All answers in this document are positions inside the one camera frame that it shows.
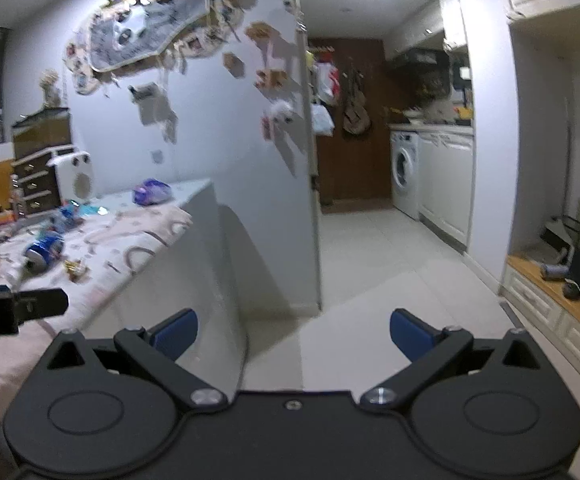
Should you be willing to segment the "crushed blue Pepsi can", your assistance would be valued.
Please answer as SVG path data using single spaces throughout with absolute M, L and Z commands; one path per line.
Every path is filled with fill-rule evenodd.
M 23 253 L 24 268 L 33 274 L 47 271 L 62 255 L 63 236 L 48 232 L 25 249 Z

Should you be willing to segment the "pink cartoon tablecloth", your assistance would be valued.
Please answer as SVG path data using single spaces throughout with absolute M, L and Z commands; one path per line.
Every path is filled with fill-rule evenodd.
M 191 215 L 175 205 L 94 214 L 63 235 L 60 259 L 37 276 L 22 273 L 23 252 L 35 234 L 21 232 L 0 244 L 0 285 L 17 292 L 60 288 L 69 298 L 63 315 L 26 322 L 16 336 L 0 336 L 0 419 L 60 330 L 85 328 L 191 226 Z

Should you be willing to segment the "small water bottle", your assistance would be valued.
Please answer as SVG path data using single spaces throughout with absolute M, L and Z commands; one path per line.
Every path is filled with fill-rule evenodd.
M 16 174 L 10 174 L 10 203 L 16 219 L 24 218 L 26 215 L 24 192 Z

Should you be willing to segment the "dark drawer cabinet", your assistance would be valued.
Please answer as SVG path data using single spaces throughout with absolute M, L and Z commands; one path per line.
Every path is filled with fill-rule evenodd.
M 12 173 L 17 177 L 18 189 L 23 195 L 23 211 L 27 216 L 61 205 L 56 173 L 49 162 L 57 156 L 76 151 L 76 146 L 72 144 L 51 146 L 12 163 Z

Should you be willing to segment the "white space heater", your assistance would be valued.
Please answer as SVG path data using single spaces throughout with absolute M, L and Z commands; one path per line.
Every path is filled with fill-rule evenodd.
M 54 170 L 62 203 L 87 203 L 95 196 L 92 159 L 85 151 L 52 157 L 47 167 Z

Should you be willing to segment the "wooden top low cabinet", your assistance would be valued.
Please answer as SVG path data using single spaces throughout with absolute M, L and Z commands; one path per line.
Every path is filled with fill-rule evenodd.
M 545 281 L 537 263 L 506 258 L 502 294 L 580 374 L 580 300 L 569 300 L 559 282 Z

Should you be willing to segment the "purple tissue pack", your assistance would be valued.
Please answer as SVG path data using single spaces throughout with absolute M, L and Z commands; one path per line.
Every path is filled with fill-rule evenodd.
M 172 197 L 171 187 L 156 179 L 147 179 L 133 188 L 133 203 L 141 207 L 160 205 Z

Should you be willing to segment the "glass fish tank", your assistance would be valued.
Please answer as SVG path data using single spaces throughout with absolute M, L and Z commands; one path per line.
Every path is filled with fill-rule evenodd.
M 72 143 L 71 114 L 67 107 L 49 107 L 11 126 L 13 155 L 25 158 L 45 148 Z

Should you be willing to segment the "white kitchen cabinets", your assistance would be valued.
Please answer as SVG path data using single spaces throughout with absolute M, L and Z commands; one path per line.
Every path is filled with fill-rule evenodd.
M 419 133 L 419 211 L 462 246 L 468 245 L 474 139 L 448 131 Z

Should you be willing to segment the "white washing machine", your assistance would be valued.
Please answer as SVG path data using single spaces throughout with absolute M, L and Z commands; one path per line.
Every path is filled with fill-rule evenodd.
M 418 221 L 419 136 L 412 131 L 391 131 L 391 175 L 393 204 L 403 214 Z

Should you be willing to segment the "guitar on door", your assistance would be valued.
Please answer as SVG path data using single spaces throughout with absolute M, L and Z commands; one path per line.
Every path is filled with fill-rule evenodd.
M 370 129 L 372 122 L 363 92 L 363 74 L 358 72 L 353 60 L 349 60 L 346 81 L 343 131 L 348 136 L 363 136 Z

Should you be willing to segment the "wall photo collage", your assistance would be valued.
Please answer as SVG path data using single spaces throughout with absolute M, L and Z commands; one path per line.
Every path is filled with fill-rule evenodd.
M 237 35 L 256 0 L 108 0 L 82 21 L 63 62 L 81 96 L 168 58 L 207 58 Z

